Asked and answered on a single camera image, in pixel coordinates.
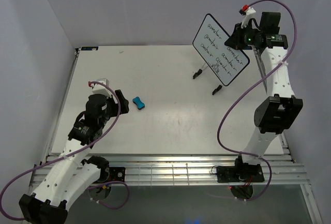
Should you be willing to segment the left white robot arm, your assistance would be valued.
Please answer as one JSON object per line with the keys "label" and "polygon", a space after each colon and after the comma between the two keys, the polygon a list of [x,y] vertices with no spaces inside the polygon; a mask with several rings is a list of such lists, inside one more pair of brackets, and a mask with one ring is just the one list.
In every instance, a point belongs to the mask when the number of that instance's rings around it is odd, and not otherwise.
{"label": "left white robot arm", "polygon": [[110,180],[109,162],[100,156],[86,156],[91,143],[100,138],[108,120],[129,112],[129,102],[121,90],[115,95],[106,89],[94,90],[88,97],[85,110],[76,118],[73,128],[56,162],[40,185],[24,194],[19,206],[24,219],[30,223],[64,223],[70,207],[92,183]]}

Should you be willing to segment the small black-framed whiteboard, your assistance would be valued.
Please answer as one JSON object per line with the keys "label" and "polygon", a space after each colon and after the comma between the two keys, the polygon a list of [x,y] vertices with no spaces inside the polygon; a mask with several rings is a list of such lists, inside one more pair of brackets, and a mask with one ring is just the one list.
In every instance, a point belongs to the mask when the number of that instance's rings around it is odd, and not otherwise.
{"label": "small black-framed whiteboard", "polygon": [[192,42],[193,47],[224,86],[229,86],[249,65],[241,50],[225,45],[229,34],[210,14],[206,14]]}

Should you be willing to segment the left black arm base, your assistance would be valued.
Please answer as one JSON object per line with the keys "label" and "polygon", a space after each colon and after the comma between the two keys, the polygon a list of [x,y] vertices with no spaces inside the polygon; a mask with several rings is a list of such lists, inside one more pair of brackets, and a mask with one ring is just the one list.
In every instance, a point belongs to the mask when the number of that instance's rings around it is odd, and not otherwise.
{"label": "left black arm base", "polygon": [[125,167],[108,167],[105,170],[106,182],[119,181],[124,182],[126,176]]}

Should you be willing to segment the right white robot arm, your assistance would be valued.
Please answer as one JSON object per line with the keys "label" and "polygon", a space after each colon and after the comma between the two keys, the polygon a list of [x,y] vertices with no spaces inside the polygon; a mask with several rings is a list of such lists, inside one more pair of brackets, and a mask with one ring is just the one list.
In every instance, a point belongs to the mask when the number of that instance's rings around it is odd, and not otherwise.
{"label": "right white robot arm", "polygon": [[241,14],[243,21],[235,25],[233,34],[224,44],[236,50],[252,47],[267,77],[267,97],[254,112],[255,130],[241,154],[242,163],[233,169],[237,180],[246,181],[252,176],[252,168],[261,163],[271,142],[291,127],[303,108],[303,100],[296,98],[291,88],[284,60],[288,54],[288,41],[286,35],[279,33],[278,26],[281,14],[263,12],[259,23],[253,10],[242,10]]}

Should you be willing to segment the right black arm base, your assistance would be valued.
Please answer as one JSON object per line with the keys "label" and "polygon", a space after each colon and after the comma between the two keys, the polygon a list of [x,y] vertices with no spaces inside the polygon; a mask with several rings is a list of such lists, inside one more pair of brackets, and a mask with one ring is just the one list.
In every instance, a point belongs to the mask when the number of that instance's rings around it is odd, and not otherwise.
{"label": "right black arm base", "polygon": [[265,181],[260,165],[248,167],[217,166],[214,175],[219,183],[262,183]]}

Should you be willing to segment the blue whiteboard eraser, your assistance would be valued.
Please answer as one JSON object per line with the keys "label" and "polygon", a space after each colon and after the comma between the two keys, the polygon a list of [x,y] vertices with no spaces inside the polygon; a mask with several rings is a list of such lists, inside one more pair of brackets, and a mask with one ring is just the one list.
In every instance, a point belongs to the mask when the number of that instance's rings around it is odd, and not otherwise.
{"label": "blue whiteboard eraser", "polygon": [[142,110],[145,108],[145,103],[141,100],[139,96],[134,97],[132,102],[136,105],[138,110]]}

